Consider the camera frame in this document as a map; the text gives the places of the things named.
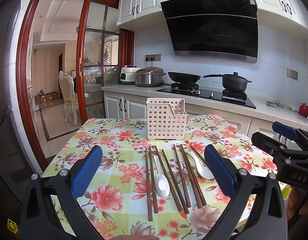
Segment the person's right hand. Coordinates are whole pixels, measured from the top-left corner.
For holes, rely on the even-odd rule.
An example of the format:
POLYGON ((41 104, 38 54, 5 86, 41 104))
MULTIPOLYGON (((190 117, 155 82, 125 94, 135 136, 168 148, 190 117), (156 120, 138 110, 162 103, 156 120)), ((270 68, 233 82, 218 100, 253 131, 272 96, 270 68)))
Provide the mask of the person's right hand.
POLYGON ((294 215, 297 213, 299 215, 305 215, 308 213, 308 201, 303 204, 299 211, 297 211, 297 208, 300 205, 300 199, 297 192, 297 188, 294 186, 290 186, 291 191, 288 196, 288 200, 286 203, 286 217, 287 219, 292 219, 294 215))

